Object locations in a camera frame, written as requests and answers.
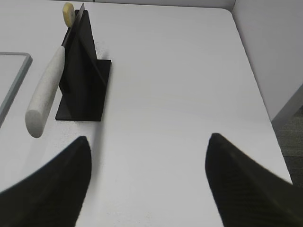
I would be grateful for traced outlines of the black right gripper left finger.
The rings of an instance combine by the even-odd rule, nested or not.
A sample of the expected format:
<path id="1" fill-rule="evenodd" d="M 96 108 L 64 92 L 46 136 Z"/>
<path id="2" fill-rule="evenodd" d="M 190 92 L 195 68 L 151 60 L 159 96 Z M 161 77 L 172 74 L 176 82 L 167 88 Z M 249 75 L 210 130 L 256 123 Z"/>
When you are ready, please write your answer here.
<path id="1" fill-rule="evenodd" d="M 91 179 L 91 149 L 80 136 L 34 173 L 0 193 L 2 227 L 73 227 Z"/>

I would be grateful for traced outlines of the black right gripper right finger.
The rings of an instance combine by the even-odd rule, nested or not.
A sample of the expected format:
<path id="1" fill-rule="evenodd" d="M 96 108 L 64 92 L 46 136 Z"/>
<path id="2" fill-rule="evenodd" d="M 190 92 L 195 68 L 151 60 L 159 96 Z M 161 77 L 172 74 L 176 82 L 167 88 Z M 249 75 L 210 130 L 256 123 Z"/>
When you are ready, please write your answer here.
<path id="1" fill-rule="evenodd" d="M 219 133 L 205 157 L 206 177 L 225 227 L 301 227 L 303 190 L 265 169 Z"/>

